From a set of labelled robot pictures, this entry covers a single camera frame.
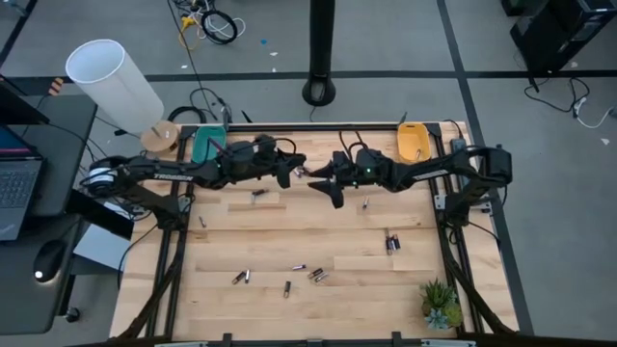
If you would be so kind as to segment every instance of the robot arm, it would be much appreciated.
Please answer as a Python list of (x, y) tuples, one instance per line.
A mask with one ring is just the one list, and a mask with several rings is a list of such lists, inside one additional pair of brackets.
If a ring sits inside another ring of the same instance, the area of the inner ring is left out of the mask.
[[(466, 176), (469, 183), (461, 192), (446, 197), (445, 215), (451, 224), (465, 226), (472, 205), (490, 189), (504, 187), (512, 181), (512, 157), (501, 148), (467, 147), (441, 158), (408, 165), (396, 163), (364, 143), (358, 144), (362, 148), (356, 155), (356, 162), (349, 151), (335, 151), (328, 165), (309, 174), (328, 178), (311, 182), (309, 186), (330, 196), (335, 208), (344, 204), (342, 191), (345, 187), (378, 185), (397, 193), (423, 180), (459, 174)], [(480, 158), (478, 170), (469, 163), (473, 157)]]
[(82, 181), (97, 198), (119, 197), (152, 211), (161, 228), (178, 228), (184, 207), (171, 196), (159, 196), (139, 185), (146, 179), (192, 182), (212, 190), (247, 179), (272, 175), (282, 188), (290, 186), (289, 174), (307, 160), (304, 154), (276, 149), (272, 137), (260, 135), (251, 142), (237, 142), (227, 148), (216, 143), (219, 155), (203, 163), (177, 163), (142, 156), (108, 157), (91, 164), (90, 175)]

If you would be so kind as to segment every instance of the succulent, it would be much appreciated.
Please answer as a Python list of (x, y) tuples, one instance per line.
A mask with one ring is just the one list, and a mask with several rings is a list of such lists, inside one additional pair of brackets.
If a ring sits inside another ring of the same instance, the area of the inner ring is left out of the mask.
[(422, 313), (430, 329), (444, 330), (463, 323), (463, 312), (456, 302), (454, 288), (437, 279), (420, 288), (424, 291)]
[(459, 327), (463, 323), (463, 312), (461, 306), (456, 303), (449, 303), (443, 308), (443, 315), (447, 317), (450, 327)]
[(440, 309), (435, 310), (431, 308), (431, 312), (428, 317), (424, 318), (428, 322), (428, 329), (433, 330), (447, 330), (447, 316), (443, 315)]
[(441, 283), (438, 279), (434, 282), (429, 281), (420, 288), (425, 292), (425, 295), (422, 295), (424, 303), (428, 303), (430, 307), (443, 308), (449, 303), (456, 302), (454, 288)]

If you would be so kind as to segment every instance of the wooden tabletop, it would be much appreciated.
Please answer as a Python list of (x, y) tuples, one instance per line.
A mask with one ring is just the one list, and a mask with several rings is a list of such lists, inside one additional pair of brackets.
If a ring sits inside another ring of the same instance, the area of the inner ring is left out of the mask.
[[(470, 143), (465, 124), (460, 126)], [(441, 127), (449, 151), (458, 132), (451, 123)], [(228, 140), (251, 140), (255, 135), (229, 133)], [(305, 166), (310, 170), (324, 166), (333, 151), (342, 150), (336, 131), (269, 135), (292, 139), (298, 152), (307, 156)], [(347, 145), (357, 141), (353, 132), (343, 138)], [(386, 156), (398, 157), (395, 132), (364, 131), (362, 138)], [(279, 146), (291, 151), (285, 142)], [(453, 330), (428, 330), (420, 309), (420, 285), (435, 278), (445, 281), (428, 184), (420, 182), (398, 194), (379, 187), (345, 189), (345, 205), (334, 209), (330, 198), (307, 186), (310, 181), (292, 175), (291, 187), (283, 190), (274, 177), (264, 177), (221, 191), (195, 190), (174, 340), (221, 340), (223, 333), (232, 333), (234, 340), (390, 338), (394, 331), (404, 338), (454, 336)], [(438, 181), (444, 193), (443, 181)], [(171, 183), (147, 181), (145, 186), (167, 195)], [(270, 193), (251, 204), (251, 192), (262, 188)], [(370, 197), (370, 204), (362, 210), (365, 197)], [(472, 211), (469, 219), (493, 229), (488, 214)], [(153, 218), (137, 224), (133, 240), (154, 224)], [(384, 246), (386, 227), (398, 235), (402, 247), (392, 256)], [(477, 290), (506, 325), (517, 329), (495, 239), (472, 226), (464, 233)], [(127, 328), (151, 293), (161, 235), (154, 231), (127, 257), (111, 336)], [(299, 264), (307, 264), (307, 270), (291, 271)], [(307, 274), (319, 267), (330, 276), (316, 284)], [(231, 284), (246, 269), (251, 269), (250, 283)], [(285, 299), (288, 280), (291, 291)], [(461, 299), (471, 331), (467, 299), (464, 295)], [(167, 297), (159, 312), (159, 333), (166, 308)]]

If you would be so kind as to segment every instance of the black box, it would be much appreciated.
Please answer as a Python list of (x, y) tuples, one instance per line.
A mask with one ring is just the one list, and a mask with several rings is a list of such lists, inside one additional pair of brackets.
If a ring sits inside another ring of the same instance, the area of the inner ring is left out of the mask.
[(510, 31), (532, 72), (558, 71), (617, 14), (617, 0), (542, 0)]

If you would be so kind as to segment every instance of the computer mouse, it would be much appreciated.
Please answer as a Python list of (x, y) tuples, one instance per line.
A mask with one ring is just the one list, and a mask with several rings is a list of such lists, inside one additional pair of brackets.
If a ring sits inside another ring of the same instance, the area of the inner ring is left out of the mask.
[(45, 283), (56, 277), (62, 264), (65, 246), (60, 240), (51, 240), (42, 245), (35, 258), (34, 276), (37, 281)]

